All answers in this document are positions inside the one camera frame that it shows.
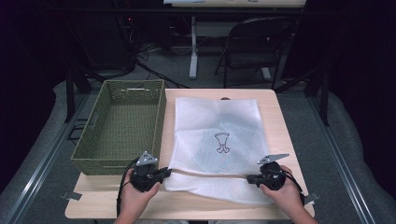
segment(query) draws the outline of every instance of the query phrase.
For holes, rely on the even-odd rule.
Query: black chair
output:
[[[223,88],[227,87],[228,68],[256,68],[257,72],[262,67],[275,67],[271,87],[273,89],[283,45],[296,26],[295,20],[285,17],[253,18],[236,24],[229,33],[215,72],[217,74],[219,67],[224,66]]]

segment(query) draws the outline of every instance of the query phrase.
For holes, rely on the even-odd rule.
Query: printed logo on bag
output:
[[[215,134],[215,137],[218,139],[219,144],[220,144],[220,146],[218,148],[218,153],[222,153],[222,152],[228,153],[230,151],[230,148],[227,147],[228,136],[230,136],[229,133],[216,133]]]

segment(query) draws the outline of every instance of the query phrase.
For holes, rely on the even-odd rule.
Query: green woven basket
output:
[[[144,151],[159,158],[163,80],[105,81],[72,155],[85,175],[122,175]]]

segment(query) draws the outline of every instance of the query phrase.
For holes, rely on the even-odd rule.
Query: white mesh bag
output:
[[[165,188],[233,203],[272,201],[244,175],[268,154],[256,100],[176,98],[175,143]]]

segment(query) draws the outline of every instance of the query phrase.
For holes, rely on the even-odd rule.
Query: dark background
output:
[[[92,7],[125,7],[125,2],[94,1]],[[86,7],[87,1],[68,4]],[[77,64],[95,69],[131,67],[134,48],[114,16],[65,18],[43,13],[45,1],[0,3],[1,190],[26,157],[55,103],[53,87]],[[361,137],[364,159],[376,181],[396,198],[395,152],[396,3],[391,1],[307,1],[306,11],[349,9],[350,17],[303,18],[283,77],[299,77],[316,67],[342,35],[346,47],[330,67],[331,91],[344,103]],[[169,46],[169,24],[177,18],[142,20],[152,36]]]

